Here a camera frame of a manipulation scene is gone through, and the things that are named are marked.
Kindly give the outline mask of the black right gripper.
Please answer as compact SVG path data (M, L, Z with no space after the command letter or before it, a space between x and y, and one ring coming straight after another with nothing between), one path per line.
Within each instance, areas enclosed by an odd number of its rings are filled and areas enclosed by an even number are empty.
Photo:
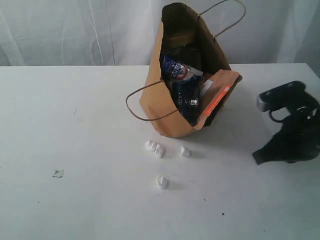
M266 145L254 151L257 165L267 162L296 163L320 154L320 107L300 108L281 120L282 127Z

